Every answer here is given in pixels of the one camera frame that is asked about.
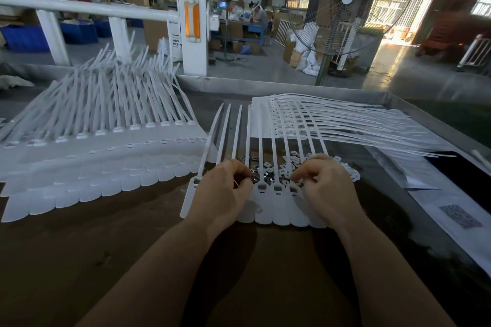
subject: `blue plastic bin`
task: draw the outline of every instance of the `blue plastic bin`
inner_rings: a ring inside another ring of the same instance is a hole
[[[100,38],[113,37],[113,34],[111,33],[111,26],[109,25],[109,21],[104,21],[104,20],[93,20],[93,21],[98,37]]]
[[[143,20],[139,18],[130,18],[131,27],[139,27],[143,29]]]
[[[16,52],[49,52],[50,48],[40,26],[9,25],[0,28],[7,48]]]
[[[60,23],[65,42],[68,44],[99,43],[95,24],[89,21],[78,20],[80,25]]]

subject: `worker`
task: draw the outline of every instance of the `worker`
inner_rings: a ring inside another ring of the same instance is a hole
[[[151,246],[78,327],[179,326],[200,264],[242,211],[252,191],[251,177],[238,160],[207,172],[187,217]],[[395,245],[365,215],[340,163],[325,155],[312,157],[291,175],[292,181],[301,179],[306,199],[348,254],[363,326],[455,327]]]
[[[245,6],[246,6],[246,4],[244,3],[244,0],[238,0],[237,1],[237,5],[239,7],[242,7],[242,9],[245,9]]]
[[[264,31],[266,31],[267,25],[270,22],[266,12],[264,12],[264,9],[262,9],[259,3],[254,4],[252,8],[254,10],[254,22],[259,23],[262,27],[264,27]]]

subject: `forearm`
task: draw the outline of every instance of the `forearm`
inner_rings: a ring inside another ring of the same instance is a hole
[[[363,326],[455,326],[395,245],[365,215],[338,235],[350,259]]]
[[[77,326],[179,325],[211,243],[205,229],[186,221],[176,225],[151,246]]]

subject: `workbench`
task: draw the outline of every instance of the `workbench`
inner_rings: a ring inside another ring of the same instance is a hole
[[[248,32],[255,32],[259,34],[259,39],[252,39],[252,38],[232,38],[227,35],[227,41],[244,41],[244,42],[250,42],[250,43],[258,43],[259,44],[259,50],[263,49],[264,45],[264,27],[258,23],[255,22],[249,22],[248,20],[243,20],[243,21],[229,21],[229,22],[240,22],[242,23],[243,26],[247,26],[247,31]],[[220,25],[224,25],[225,20],[220,20]],[[225,36],[221,35],[219,32],[214,33],[212,32],[212,38],[214,39],[225,39]]]
[[[62,68],[55,70],[52,76],[65,75]],[[16,72],[36,84],[40,82],[33,75],[48,77],[41,69],[31,76],[20,66]],[[238,156],[245,154],[251,98],[281,93],[384,104],[411,115],[466,152],[479,145],[384,92],[194,76],[181,76],[179,82],[205,131],[224,102],[232,104],[228,131],[233,135],[242,104]],[[8,92],[15,97],[21,88]],[[229,136],[226,158],[231,156],[232,144]],[[283,140],[278,140],[279,155],[284,155],[282,145]],[[264,147],[269,153],[265,161],[271,162],[271,141],[268,144],[265,139]],[[317,140],[315,147],[321,150]],[[330,155],[358,166],[361,180],[355,187],[367,215],[396,244],[457,325],[490,325],[487,275],[363,146],[329,142],[327,148]],[[257,140],[252,140],[251,150],[254,156]],[[191,176],[1,224],[0,325],[75,324],[152,243],[181,221],[179,212]],[[0,201],[3,210],[6,199]],[[334,231],[236,223],[206,255],[182,325],[342,327],[360,323],[350,264]]]

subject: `hand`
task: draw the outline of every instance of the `hand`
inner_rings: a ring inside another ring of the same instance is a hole
[[[348,220],[365,216],[350,174],[333,158],[323,154],[305,161],[291,175],[292,181],[300,179],[309,203],[335,231]]]
[[[240,181],[236,189],[234,176]],[[237,159],[221,162],[199,182],[185,221],[204,226],[212,243],[242,211],[252,192],[251,177],[250,169]]]

